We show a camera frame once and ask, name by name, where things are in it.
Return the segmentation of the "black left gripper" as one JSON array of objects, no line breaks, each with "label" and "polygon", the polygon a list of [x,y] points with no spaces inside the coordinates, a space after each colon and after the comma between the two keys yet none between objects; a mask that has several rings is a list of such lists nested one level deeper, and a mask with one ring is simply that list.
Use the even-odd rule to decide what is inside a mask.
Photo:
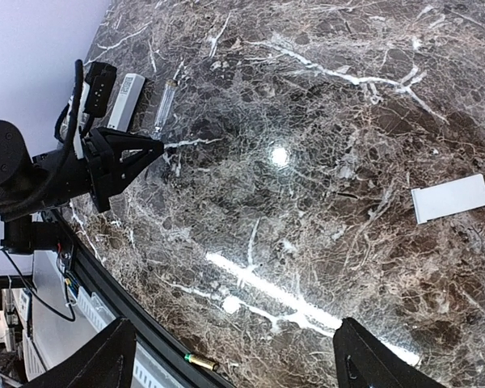
[{"label": "black left gripper", "polygon": [[91,177],[91,199],[99,213],[108,211],[109,198],[121,194],[165,151],[159,140],[108,128],[92,129],[82,149]]}]

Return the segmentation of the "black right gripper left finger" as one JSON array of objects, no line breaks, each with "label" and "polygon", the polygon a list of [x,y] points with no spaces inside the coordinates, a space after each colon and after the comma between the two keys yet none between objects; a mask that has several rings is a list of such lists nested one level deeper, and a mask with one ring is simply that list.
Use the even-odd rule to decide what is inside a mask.
[{"label": "black right gripper left finger", "polygon": [[126,318],[116,318],[66,361],[25,386],[130,387],[136,348],[134,325]]}]

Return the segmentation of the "orange black battery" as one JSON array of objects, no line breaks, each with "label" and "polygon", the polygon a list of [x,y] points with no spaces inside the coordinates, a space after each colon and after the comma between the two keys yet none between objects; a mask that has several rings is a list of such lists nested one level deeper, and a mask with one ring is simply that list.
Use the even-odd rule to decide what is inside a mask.
[{"label": "orange black battery", "polygon": [[197,355],[195,353],[187,353],[184,359],[189,364],[200,366],[201,368],[216,372],[219,364],[216,361],[212,361],[204,356]]}]

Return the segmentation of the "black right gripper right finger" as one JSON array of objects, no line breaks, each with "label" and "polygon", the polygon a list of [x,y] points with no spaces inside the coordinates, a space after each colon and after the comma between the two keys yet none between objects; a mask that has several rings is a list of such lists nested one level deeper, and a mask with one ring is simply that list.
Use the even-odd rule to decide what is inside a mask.
[{"label": "black right gripper right finger", "polygon": [[402,361],[353,318],[333,337],[336,378],[343,388],[436,388],[441,384]]}]

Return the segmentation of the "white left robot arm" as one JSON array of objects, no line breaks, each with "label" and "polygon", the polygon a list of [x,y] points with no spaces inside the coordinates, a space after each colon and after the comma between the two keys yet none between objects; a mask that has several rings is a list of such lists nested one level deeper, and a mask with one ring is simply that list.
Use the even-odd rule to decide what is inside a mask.
[{"label": "white left robot arm", "polygon": [[34,222],[32,214],[85,194],[106,212],[111,197],[164,153],[161,141],[108,128],[92,129],[81,144],[82,158],[63,149],[31,157],[18,128],[0,120],[0,248],[13,255],[56,250],[64,242],[60,227]]}]

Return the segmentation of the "white remote control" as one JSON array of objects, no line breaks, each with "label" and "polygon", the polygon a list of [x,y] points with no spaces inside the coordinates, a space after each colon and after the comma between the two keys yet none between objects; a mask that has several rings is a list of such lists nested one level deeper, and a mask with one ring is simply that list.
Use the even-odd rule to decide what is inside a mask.
[{"label": "white remote control", "polygon": [[128,73],[120,85],[107,127],[127,133],[146,78],[140,74]]}]

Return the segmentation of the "metal tweezers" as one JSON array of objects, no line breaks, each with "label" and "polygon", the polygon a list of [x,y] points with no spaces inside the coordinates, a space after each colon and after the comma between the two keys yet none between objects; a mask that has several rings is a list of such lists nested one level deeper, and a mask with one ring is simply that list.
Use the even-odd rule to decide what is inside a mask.
[{"label": "metal tweezers", "polygon": [[167,122],[167,118],[171,112],[171,107],[174,101],[175,92],[177,91],[179,85],[178,75],[183,67],[184,60],[179,63],[179,67],[175,71],[173,77],[169,78],[165,83],[162,98],[158,106],[157,115],[154,120],[153,132],[151,133],[151,137],[153,139],[158,139],[160,137],[160,133]]}]

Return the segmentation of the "white battery cover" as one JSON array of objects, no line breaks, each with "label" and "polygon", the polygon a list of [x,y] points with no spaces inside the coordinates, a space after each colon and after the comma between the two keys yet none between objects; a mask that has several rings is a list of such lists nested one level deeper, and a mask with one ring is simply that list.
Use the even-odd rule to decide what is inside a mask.
[{"label": "white battery cover", "polygon": [[418,225],[485,206],[482,174],[411,190]]}]

